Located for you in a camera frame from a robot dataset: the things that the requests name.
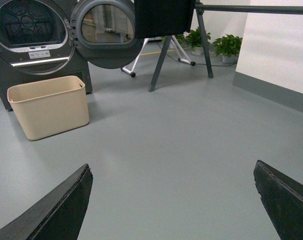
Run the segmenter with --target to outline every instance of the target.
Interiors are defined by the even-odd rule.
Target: beige plastic bin
[[[38,140],[89,123],[85,84],[63,76],[12,86],[7,98],[29,140]]]

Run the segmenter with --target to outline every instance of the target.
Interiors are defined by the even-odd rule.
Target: green plant
[[[231,57],[232,55],[240,54],[243,38],[232,34],[226,35],[217,38],[213,42],[216,55],[223,54],[224,56]]]
[[[207,37],[207,43],[209,44],[209,40],[211,39],[211,33],[206,33]],[[195,51],[196,47],[202,47],[202,35],[201,35],[201,29],[198,26],[196,30],[190,30],[190,34],[186,36],[186,43],[188,46],[191,47],[192,51]]]

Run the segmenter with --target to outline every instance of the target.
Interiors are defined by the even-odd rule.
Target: door porthole glass
[[[12,0],[0,8],[0,43],[12,52],[60,48],[67,37],[60,16],[39,1]]]
[[[110,4],[100,4],[85,14],[81,34],[91,44],[121,44],[134,38],[134,27],[121,9]]]

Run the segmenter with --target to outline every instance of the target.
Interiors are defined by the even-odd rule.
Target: dryer door
[[[134,38],[135,12],[130,0],[82,0],[73,9],[69,24],[78,52],[101,68],[126,66],[143,46],[143,39]]]

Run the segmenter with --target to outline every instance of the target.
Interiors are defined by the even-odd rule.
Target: plant pot
[[[237,63],[238,58],[235,55],[231,55],[230,57],[228,56],[222,56],[222,62],[224,64],[235,64]]]
[[[194,54],[194,55],[202,55],[202,54],[204,54],[203,47],[202,46],[197,46],[195,48],[195,51],[192,51],[192,54]]]

